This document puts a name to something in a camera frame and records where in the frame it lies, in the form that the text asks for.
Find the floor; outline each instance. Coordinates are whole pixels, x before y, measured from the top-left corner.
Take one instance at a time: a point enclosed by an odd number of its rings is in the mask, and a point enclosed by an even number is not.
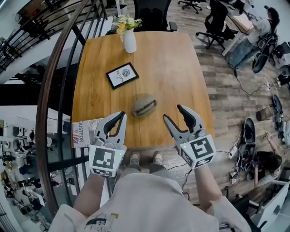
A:
[[[259,73],[253,73],[251,69],[251,61],[249,61],[243,68],[238,71],[238,78],[241,81],[242,87],[248,92],[252,93],[259,88],[260,85],[265,85],[268,82],[272,87],[271,91],[262,86],[259,91],[253,93],[251,96],[246,94],[233,75],[233,71],[229,68],[224,57],[221,55],[223,49],[214,43],[213,46],[207,50],[206,38],[200,35],[198,38],[195,33],[205,32],[204,20],[210,14],[210,10],[206,9],[207,3],[200,3],[203,8],[199,14],[196,14],[194,9],[186,8],[182,10],[182,3],[178,5],[178,0],[172,0],[168,10],[168,21],[174,21],[178,25],[178,32],[186,32],[192,39],[193,46],[199,58],[200,65],[203,70],[204,79],[208,88],[208,95],[211,102],[211,107],[214,116],[215,129],[215,145],[219,151],[229,151],[234,143],[237,141],[242,123],[247,117],[251,117],[254,123],[257,123],[256,112],[269,106],[271,104],[271,96],[278,95],[281,100],[284,110],[284,121],[289,120],[290,116],[290,92],[287,87],[278,88],[273,82],[278,76],[278,72],[269,63]],[[128,13],[134,17],[134,3],[133,0],[126,0]],[[107,10],[108,15],[113,13],[113,10]],[[235,29],[230,19],[226,19],[231,29]],[[273,127],[272,119],[264,121],[256,125],[256,144],[260,150],[271,150],[266,139],[263,139],[265,131],[270,132],[279,148],[283,159],[289,157],[290,150],[287,150],[285,145],[277,138],[277,133]],[[153,153],[154,149],[128,149],[126,158],[130,157],[133,150],[138,150],[141,154],[141,162],[147,163]],[[184,160],[177,155],[173,148],[160,149],[164,154],[164,166],[170,169],[175,166],[185,164]],[[245,181],[245,175],[241,174],[238,184],[230,185],[228,172],[232,171],[235,163],[235,158],[229,159],[227,153],[218,152],[212,163],[209,165],[210,169],[219,184],[223,189],[225,186],[230,186],[230,195],[234,196],[236,193],[246,193],[253,189],[253,182]],[[185,182],[185,174],[190,170],[188,165],[176,167],[170,170],[174,179],[182,185]],[[194,172],[192,172],[184,187],[184,191],[189,193],[190,201],[198,203],[198,195],[195,183]]]

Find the picture frame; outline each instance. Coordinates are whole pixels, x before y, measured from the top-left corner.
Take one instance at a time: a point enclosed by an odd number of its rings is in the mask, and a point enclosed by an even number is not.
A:
[[[139,75],[131,62],[107,72],[106,76],[113,89],[117,89],[118,87],[121,87],[139,78]]]

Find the sneaker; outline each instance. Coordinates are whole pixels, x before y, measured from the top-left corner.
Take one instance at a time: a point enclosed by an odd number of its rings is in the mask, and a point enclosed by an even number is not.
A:
[[[153,155],[153,163],[162,165],[162,154],[160,151],[156,151]]]
[[[137,151],[134,151],[130,157],[130,164],[139,165],[139,161],[140,161],[140,154]]]

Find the person sitting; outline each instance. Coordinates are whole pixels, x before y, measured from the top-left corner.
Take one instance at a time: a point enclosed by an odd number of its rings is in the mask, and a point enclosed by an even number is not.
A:
[[[273,151],[258,151],[253,158],[255,171],[247,174],[247,180],[254,179],[255,188],[275,180],[280,173],[282,164],[282,157],[276,145],[268,134],[266,134],[266,138]]]
[[[274,32],[280,22],[279,14],[274,8],[268,9],[268,19],[256,22],[249,17],[249,20],[253,23],[254,31],[233,50],[230,56],[226,57],[230,67],[235,70],[260,50],[257,46],[260,37],[271,31]]]

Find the metal railing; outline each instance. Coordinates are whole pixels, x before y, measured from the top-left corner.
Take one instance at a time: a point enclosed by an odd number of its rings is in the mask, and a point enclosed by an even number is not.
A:
[[[85,15],[82,23],[77,26],[77,19],[79,15],[82,13],[83,9],[89,5],[88,12]],[[90,19],[91,22],[88,26],[88,30],[86,35],[82,35],[82,30],[84,28],[85,23],[89,20],[90,14],[93,12],[93,16]],[[73,59],[74,52],[76,50],[77,44],[81,44],[82,50],[80,54],[80,58],[77,66],[79,66],[79,62],[82,56],[82,52],[86,43],[86,40],[89,38],[90,31],[93,27],[94,22],[97,20],[96,26],[94,28],[93,36],[96,36],[97,29],[99,28],[98,36],[101,35],[103,25],[105,20],[107,20],[106,10],[102,0],[82,0],[81,4],[77,9],[75,9],[72,17],[66,23],[64,29],[62,30],[55,47],[53,48],[52,54],[50,56],[47,69],[44,73],[42,86],[39,94],[39,101],[37,107],[37,115],[36,115],[36,151],[37,151],[37,162],[39,167],[39,176],[41,185],[43,188],[43,193],[46,199],[46,205],[54,217],[58,210],[58,203],[52,188],[50,173],[56,170],[60,170],[62,183],[65,189],[65,196],[68,205],[72,205],[72,201],[70,198],[67,182],[66,182],[66,174],[65,169],[68,167],[72,167],[73,178],[76,185],[76,192],[80,192],[80,187],[77,179],[77,164],[83,164],[88,161],[88,156],[82,155],[81,157],[75,156],[74,148],[70,148],[70,159],[63,158],[63,106],[64,106],[64,97],[65,90],[67,84],[67,77],[70,69],[72,68],[71,63]],[[71,52],[69,54],[67,65],[65,67],[65,72],[62,77],[62,85],[60,91],[60,101],[58,106],[58,162],[49,163],[48,162],[48,147],[47,147],[47,119],[48,119],[48,101],[51,97],[50,89],[52,86],[52,81],[55,78],[54,73],[57,68],[57,64],[60,59],[60,55],[62,53],[63,47],[68,39],[70,32],[73,31],[76,35],[74,43],[71,48]],[[76,76],[74,78],[73,89],[75,86]],[[71,96],[71,109],[73,107],[73,96]],[[68,132],[70,139],[70,147],[72,147],[72,138],[71,131]]]
[[[54,10],[54,8],[67,0],[59,0],[51,4],[46,9],[40,11],[37,15],[25,22],[25,18],[19,21],[21,27],[9,37],[0,49],[0,72],[6,68],[17,58],[22,57],[23,53],[31,49],[40,42],[50,39],[50,37],[63,30],[65,24],[69,21],[71,14],[75,11],[72,6],[76,7],[82,1],[79,0],[67,6]],[[81,23],[81,17],[85,17],[87,13],[81,12],[78,15],[76,24]]]

